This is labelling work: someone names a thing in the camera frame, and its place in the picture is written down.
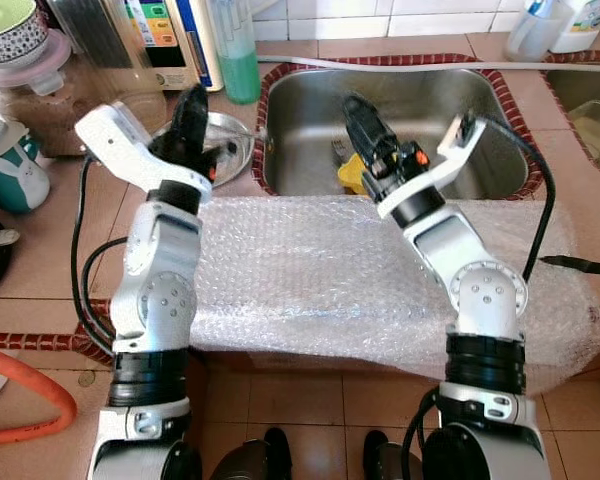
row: teal mug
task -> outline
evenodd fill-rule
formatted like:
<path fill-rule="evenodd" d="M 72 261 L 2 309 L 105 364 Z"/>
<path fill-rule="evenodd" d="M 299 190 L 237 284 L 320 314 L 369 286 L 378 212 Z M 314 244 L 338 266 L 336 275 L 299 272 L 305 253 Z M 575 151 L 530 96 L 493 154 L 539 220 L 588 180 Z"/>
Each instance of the teal mug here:
<path fill-rule="evenodd" d="M 0 120 L 0 208 L 27 213 L 49 194 L 49 177 L 36 163 L 38 144 L 18 122 Z"/>

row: black wire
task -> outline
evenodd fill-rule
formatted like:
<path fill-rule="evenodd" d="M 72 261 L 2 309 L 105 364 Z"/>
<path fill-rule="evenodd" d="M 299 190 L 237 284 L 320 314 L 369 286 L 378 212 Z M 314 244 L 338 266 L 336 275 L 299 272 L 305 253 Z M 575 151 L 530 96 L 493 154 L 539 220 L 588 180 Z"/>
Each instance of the black wire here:
<path fill-rule="evenodd" d="M 425 402 L 426 397 L 422 397 L 420 401 L 420 405 L 418 405 L 418 409 L 423 408 L 423 404 Z M 420 447 L 420 451 L 424 448 L 424 418 L 417 425 L 416 435 L 418 438 L 418 447 Z"/>
<path fill-rule="evenodd" d="M 106 328 L 106 326 L 100 321 L 98 315 L 91 306 L 91 301 L 89 299 L 89 274 L 91 273 L 91 267 L 93 267 L 93 263 L 100 255 L 102 255 L 111 247 L 115 247 L 116 245 L 120 245 L 126 242 L 127 237 L 121 237 L 103 243 L 93 252 L 91 252 L 91 255 L 89 255 L 89 258 L 87 258 L 87 261 L 84 263 L 84 267 L 82 268 L 82 297 L 84 302 L 84 310 L 87 312 L 87 317 L 89 318 L 89 320 L 91 320 L 92 323 L 99 325 L 99 327 L 102 327 L 104 330 L 106 330 L 106 336 L 110 340 L 113 340 L 115 338 L 115 335 L 111 333 L 109 329 Z"/>
<path fill-rule="evenodd" d="M 89 338 L 95 343 L 103 352 L 109 356 L 113 356 L 111 347 L 108 342 L 104 340 L 93 328 L 91 323 L 87 321 L 84 316 L 82 309 L 82 297 L 80 295 L 80 287 L 78 285 L 78 241 L 80 240 L 80 229 L 82 228 L 82 219 L 84 217 L 84 204 L 86 196 L 86 184 L 87 174 L 89 173 L 89 165 L 91 164 L 91 158 L 85 157 L 84 164 L 82 165 L 82 171 L 80 172 L 80 188 L 78 197 L 78 211 L 76 212 L 76 223 L 73 227 L 73 236 L 71 238 L 71 292 L 73 296 L 73 306 L 76 310 L 76 315 L 80 321 L 80 325 L 84 328 L 84 331 L 89 335 Z M 99 319 L 96 319 L 94 324 L 106 335 L 108 330 L 104 327 Z"/>
<path fill-rule="evenodd" d="M 542 210 L 540 222 L 538 223 L 538 228 L 536 229 L 536 234 L 533 238 L 531 249 L 529 250 L 527 264 L 525 265 L 524 271 L 522 272 L 522 278 L 524 278 L 524 281 L 529 282 L 529 277 L 531 277 L 531 272 L 533 271 L 533 267 L 538 258 L 540 245 L 542 244 L 544 234 L 547 230 L 547 226 L 549 225 L 551 211 L 553 210 L 553 205 L 556 201 L 556 184 L 553 180 L 553 175 L 551 174 L 551 169 L 549 168 L 547 161 L 540 154 L 540 152 L 538 152 L 538 150 L 536 150 L 530 143 L 528 143 L 515 131 L 511 130 L 508 126 L 501 123 L 499 120 L 489 116 L 484 116 L 480 118 L 484 120 L 487 123 L 487 125 L 493 128 L 495 131 L 500 133 L 509 141 L 513 142 L 516 146 L 518 146 L 520 149 L 524 150 L 531 156 L 533 161 L 540 168 L 540 172 L 542 173 L 544 183 L 547 186 L 547 198 L 545 199 L 544 209 Z"/>
<path fill-rule="evenodd" d="M 404 440 L 402 441 L 402 450 L 400 455 L 403 480 L 411 480 L 411 472 L 409 471 L 409 449 L 411 448 L 413 434 L 418 429 L 418 425 L 422 425 L 422 422 L 424 421 L 424 416 L 427 414 L 427 412 L 435 406 L 436 398 L 438 397 L 438 390 L 439 387 L 432 388 L 424 395 L 424 397 L 422 397 L 422 401 L 420 402 L 418 412 L 411 419 L 411 423 L 409 423 L 409 427 L 407 428 L 407 431 L 404 434 Z"/>

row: metal plate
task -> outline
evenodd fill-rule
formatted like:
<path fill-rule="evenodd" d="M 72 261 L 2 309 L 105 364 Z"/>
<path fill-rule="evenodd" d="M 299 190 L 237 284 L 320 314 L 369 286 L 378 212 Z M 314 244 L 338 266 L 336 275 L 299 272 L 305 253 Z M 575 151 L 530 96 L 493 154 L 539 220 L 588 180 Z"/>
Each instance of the metal plate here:
<path fill-rule="evenodd" d="M 170 125 L 171 122 L 167 123 L 155 135 L 163 134 Z M 225 113 L 209 112 L 204 149 L 221 145 L 227 140 L 235 143 L 236 153 L 225 152 L 218 158 L 213 188 L 233 180 L 247 166 L 253 154 L 255 140 L 254 134 L 237 118 Z"/>

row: soap dispenser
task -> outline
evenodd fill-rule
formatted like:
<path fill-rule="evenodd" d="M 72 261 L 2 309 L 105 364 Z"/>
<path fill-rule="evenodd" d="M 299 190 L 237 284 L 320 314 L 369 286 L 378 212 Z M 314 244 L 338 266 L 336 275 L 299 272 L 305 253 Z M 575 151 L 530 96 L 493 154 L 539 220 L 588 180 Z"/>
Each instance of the soap dispenser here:
<path fill-rule="evenodd" d="M 591 47 L 600 33 L 600 0 L 558 0 L 573 13 L 550 48 L 553 53 L 580 52 Z"/>

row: orange hose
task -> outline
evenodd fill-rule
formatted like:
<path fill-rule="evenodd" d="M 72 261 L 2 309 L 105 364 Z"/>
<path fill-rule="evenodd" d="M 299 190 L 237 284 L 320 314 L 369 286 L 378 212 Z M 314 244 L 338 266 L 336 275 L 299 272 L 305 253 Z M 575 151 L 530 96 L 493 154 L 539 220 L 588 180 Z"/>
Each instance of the orange hose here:
<path fill-rule="evenodd" d="M 58 433 L 71 425 L 76 418 L 78 407 L 69 392 L 35 368 L 0 352 L 0 375 L 42 395 L 61 412 L 58 418 L 48 422 L 0 430 L 0 443 L 22 442 Z"/>

